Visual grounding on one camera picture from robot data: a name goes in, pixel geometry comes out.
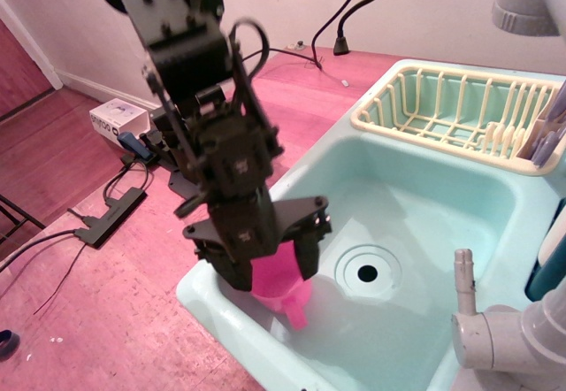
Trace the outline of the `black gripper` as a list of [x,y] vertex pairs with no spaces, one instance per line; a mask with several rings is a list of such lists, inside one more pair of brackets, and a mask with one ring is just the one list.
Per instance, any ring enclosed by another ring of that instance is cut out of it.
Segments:
[[273,201],[260,188],[252,196],[209,206],[209,218],[187,226],[184,235],[195,243],[197,257],[236,290],[252,290],[249,260],[273,255],[290,241],[302,278],[309,280],[318,272],[318,243],[332,231],[328,205],[323,195]]

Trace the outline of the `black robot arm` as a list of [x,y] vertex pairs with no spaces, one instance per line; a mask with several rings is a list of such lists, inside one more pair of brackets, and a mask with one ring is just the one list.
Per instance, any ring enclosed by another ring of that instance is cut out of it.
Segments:
[[273,201],[266,181],[283,149],[266,117],[223,0],[105,0],[131,20],[149,61],[143,75],[167,117],[164,137],[195,190],[175,211],[209,217],[186,227],[196,255],[233,288],[250,291],[252,263],[291,242],[304,279],[317,273],[331,230],[322,196]]

